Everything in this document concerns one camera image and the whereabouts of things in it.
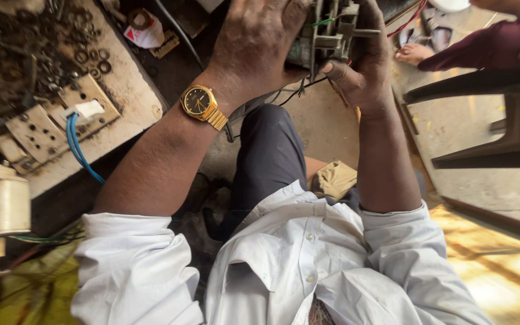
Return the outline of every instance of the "right hand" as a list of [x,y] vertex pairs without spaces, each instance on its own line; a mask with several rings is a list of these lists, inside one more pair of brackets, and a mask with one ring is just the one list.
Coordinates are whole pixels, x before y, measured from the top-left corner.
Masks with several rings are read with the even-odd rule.
[[360,108],[361,114],[383,113],[394,106],[390,84],[390,49],[384,18],[375,0],[357,0],[361,5],[357,28],[378,29],[373,38],[358,38],[352,49],[352,69],[339,61],[329,61],[321,72],[332,80],[344,102]]

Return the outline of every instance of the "left hand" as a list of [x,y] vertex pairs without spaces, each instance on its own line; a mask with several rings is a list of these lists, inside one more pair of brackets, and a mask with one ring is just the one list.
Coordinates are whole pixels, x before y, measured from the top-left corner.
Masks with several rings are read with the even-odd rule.
[[307,77],[284,61],[310,9],[310,0],[232,0],[203,75],[236,106]]

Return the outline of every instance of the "foot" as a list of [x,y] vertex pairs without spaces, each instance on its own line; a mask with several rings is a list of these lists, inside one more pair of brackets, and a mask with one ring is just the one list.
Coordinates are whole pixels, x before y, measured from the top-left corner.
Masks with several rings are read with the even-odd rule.
[[422,60],[435,55],[430,48],[420,44],[405,45],[398,52],[396,52],[395,60],[418,65]]

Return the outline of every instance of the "dark trousers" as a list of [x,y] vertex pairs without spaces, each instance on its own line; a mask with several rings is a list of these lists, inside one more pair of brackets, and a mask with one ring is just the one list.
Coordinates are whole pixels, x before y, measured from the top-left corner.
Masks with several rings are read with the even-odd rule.
[[[303,142],[284,108],[264,104],[246,115],[240,140],[230,211],[214,234],[209,234],[215,240],[227,240],[260,201],[280,188],[299,180],[300,186],[308,190]],[[423,175],[415,172],[424,188]],[[346,203],[354,211],[360,202],[356,186],[338,202],[326,199],[330,205]]]

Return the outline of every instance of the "watch face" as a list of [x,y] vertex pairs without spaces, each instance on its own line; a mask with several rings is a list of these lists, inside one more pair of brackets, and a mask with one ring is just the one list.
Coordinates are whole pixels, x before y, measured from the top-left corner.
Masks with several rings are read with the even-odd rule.
[[210,106],[210,96],[204,89],[192,89],[184,98],[185,107],[192,114],[201,114]]

